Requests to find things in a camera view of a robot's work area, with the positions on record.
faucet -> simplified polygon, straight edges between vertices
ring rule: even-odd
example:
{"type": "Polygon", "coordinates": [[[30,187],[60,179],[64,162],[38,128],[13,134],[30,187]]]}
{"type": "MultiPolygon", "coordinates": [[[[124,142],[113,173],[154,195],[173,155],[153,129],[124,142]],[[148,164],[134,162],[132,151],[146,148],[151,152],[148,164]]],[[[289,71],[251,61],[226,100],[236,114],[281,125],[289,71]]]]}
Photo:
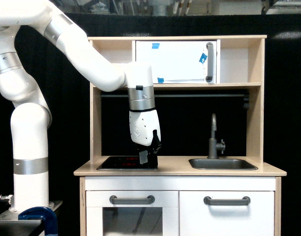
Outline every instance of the faucet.
{"type": "Polygon", "coordinates": [[[216,114],[213,113],[211,116],[211,138],[209,139],[208,159],[219,159],[219,157],[217,156],[217,151],[221,151],[221,153],[223,154],[225,150],[225,142],[223,140],[221,140],[220,143],[217,143],[217,139],[215,138],[216,130],[216,114]]]}

oven door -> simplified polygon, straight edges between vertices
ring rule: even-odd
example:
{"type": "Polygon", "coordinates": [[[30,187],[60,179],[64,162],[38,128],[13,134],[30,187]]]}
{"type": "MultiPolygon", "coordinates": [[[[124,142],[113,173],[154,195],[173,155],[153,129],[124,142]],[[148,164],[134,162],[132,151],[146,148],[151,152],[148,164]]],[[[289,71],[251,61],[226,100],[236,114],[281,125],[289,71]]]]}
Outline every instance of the oven door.
{"type": "Polygon", "coordinates": [[[87,236],[178,236],[177,191],[87,191],[87,236]]]}

stainless steel sink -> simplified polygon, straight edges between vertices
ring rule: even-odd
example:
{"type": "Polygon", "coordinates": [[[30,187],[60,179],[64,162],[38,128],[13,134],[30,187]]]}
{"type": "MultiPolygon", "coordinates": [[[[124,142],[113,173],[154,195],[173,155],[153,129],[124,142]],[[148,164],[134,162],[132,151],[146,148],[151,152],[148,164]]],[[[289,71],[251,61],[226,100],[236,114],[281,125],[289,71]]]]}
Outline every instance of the stainless steel sink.
{"type": "Polygon", "coordinates": [[[254,171],[258,168],[240,159],[190,159],[191,166],[199,170],[244,170],[254,171]]]}

oven window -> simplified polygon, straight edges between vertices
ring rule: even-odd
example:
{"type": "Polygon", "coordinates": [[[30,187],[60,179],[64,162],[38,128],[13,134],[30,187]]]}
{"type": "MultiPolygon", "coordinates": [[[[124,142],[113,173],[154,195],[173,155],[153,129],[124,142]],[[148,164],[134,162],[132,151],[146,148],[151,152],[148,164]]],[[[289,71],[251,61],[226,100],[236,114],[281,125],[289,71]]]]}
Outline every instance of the oven window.
{"type": "Polygon", "coordinates": [[[161,207],[104,207],[104,236],[162,236],[161,207]]]}

cabinet handle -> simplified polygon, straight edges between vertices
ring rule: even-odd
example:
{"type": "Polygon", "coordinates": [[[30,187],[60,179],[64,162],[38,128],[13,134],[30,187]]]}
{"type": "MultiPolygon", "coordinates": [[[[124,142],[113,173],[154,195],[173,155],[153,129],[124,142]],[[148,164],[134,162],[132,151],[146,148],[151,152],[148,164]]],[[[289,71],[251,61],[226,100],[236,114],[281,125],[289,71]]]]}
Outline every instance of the cabinet handle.
{"type": "Polygon", "coordinates": [[[115,205],[149,205],[155,202],[155,197],[149,195],[147,198],[117,198],[112,195],[109,201],[115,205]]]}
{"type": "Polygon", "coordinates": [[[249,197],[242,199],[212,199],[209,196],[204,197],[204,203],[209,206],[247,206],[251,202],[249,197]]]}
{"type": "Polygon", "coordinates": [[[207,43],[206,47],[208,49],[208,75],[205,80],[209,83],[213,80],[214,46],[212,43],[207,43]]]}

